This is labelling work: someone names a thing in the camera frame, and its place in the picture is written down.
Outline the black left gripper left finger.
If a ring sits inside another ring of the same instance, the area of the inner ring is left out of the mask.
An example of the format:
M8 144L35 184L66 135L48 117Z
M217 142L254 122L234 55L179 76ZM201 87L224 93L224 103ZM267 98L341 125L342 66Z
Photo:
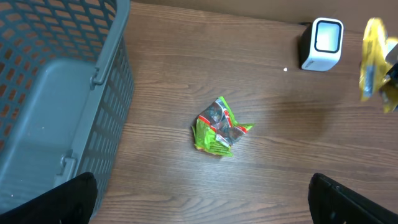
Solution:
M85 172L1 214L1 224L88 223L97 196L94 174Z

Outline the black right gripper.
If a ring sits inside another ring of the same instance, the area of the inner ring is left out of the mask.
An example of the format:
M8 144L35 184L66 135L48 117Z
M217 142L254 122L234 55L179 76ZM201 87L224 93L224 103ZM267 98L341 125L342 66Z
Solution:
M391 85L397 88L398 85L398 63L396 63L387 73L386 78Z

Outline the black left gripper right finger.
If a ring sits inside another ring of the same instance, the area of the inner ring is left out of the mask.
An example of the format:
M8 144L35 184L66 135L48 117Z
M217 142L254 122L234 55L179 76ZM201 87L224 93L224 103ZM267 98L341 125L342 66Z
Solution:
M397 214L337 181L316 173L308 188L314 224L397 224Z

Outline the yellow snack packet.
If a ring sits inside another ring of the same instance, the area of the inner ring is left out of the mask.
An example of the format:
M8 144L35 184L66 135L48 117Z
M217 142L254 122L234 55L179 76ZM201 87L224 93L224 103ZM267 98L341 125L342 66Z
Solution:
M380 93L383 110L397 110L397 88L389 83L386 73L397 63L397 37L389 37L382 19L368 20L363 35L359 89L361 99Z

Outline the green snack packet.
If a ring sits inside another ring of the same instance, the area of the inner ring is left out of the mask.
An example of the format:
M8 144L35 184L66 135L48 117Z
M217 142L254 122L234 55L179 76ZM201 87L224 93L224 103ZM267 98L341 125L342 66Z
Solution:
M194 145L199 151L232 157L232 146L253 126L237 122L227 101L220 96L197 116L196 124L192 126Z

